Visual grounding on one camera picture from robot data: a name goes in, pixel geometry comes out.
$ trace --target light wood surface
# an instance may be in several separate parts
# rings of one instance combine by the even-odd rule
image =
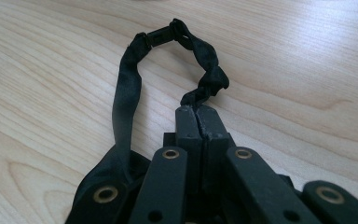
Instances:
[[[114,144],[125,48],[173,18],[215,47],[230,87],[209,105],[238,146],[358,197],[358,1],[0,0],[0,223],[65,221]],[[132,145],[151,158],[203,71],[173,42],[139,70]]]

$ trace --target black fabric strap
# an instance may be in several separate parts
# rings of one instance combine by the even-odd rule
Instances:
[[[116,145],[83,179],[77,189],[74,204],[86,190],[99,182],[115,179],[129,185],[136,178],[145,174],[146,159],[131,151],[133,116],[142,88],[142,79],[138,73],[137,64],[153,47],[172,40],[176,40],[186,49],[193,50],[197,62],[205,70],[198,87],[184,95],[181,105],[191,105],[197,109],[211,95],[215,96],[219,90],[228,87],[228,78],[218,66],[214,48],[192,35],[182,21],[174,19],[165,28],[149,34],[136,35],[127,47],[119,67],[112,113]]]

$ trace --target hole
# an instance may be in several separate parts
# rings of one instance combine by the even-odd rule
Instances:
[[[283,215],[289,221],[292,221],[292,222],[300,221],[300,216],[294,211],[285,210],[285,211],[283,211]]]
[[[179,157],[179,152],[176,150],[173,150],[173,149],[168,149],[162,153],[162,156],[169,160],[175,159],[175,158]]]
[[[235,155],[240,159],[249,159],[252,157],[252,153],[246,149],[238,149],[235,151]]]
[[[110,203],[118,196],[118,190],[113,186],[104,186],[94,192],[94,202]]]
[[[159,222],[162,220],[162,214],[160,211],[157,211],[157,210],[151,211],[149,213],[148,218],[149,218],[149,221],[151,221],[151,222]]]
[[[344,197],[342,194],[335,189],[320,186],[316,189],[316,194],[319,195],[323,200],[329,202],[329,203],[335,203],[335,204],[341,204],[344,203]]]

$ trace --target buckle clip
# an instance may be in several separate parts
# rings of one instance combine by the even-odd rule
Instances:
[[[146,44],[150,49],[173,41],[174,39],[175,35],[170,26],[158,29],[145,35]]]

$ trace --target black strap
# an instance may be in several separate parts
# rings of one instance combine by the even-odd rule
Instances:
[[[80,200],[85,191],[102,181],[115,179],[128,185],[145,174],[147,159],[131,151],[133,116],[142,88],[137,64],[153,47],[173,40],[178,41],[184,48],[193,50],[197,62],[205,70],[199,86],[184,95],[181,105],[191,105],[197,109],[211,95],[215,96],[220,89],[228,87],[228,78],[218,66],[214,48],[193,36],[182,21],[174,19],[165,28],[149,34],[136,35],[120,62],[112,113],[116,145],[83,179],[77,189],[74,204]]]

